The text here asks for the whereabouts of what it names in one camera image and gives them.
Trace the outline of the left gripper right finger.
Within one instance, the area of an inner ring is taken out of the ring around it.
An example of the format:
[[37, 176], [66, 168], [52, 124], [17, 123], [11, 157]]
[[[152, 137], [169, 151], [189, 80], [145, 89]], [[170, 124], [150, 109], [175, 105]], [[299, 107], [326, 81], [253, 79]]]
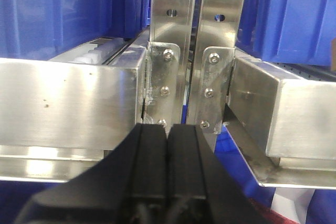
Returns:
[[198, 126], [173, 125], [168, 152], [167, 223], [292, 223], [244, 195]]

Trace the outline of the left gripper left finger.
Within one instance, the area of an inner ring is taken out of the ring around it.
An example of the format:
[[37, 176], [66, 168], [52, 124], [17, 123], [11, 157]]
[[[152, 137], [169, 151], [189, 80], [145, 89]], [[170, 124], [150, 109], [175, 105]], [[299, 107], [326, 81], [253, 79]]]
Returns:
[[16, 223], [158, 223], [166, 202], [166, 134], [138, 124], [104, 159], [34, 194]]

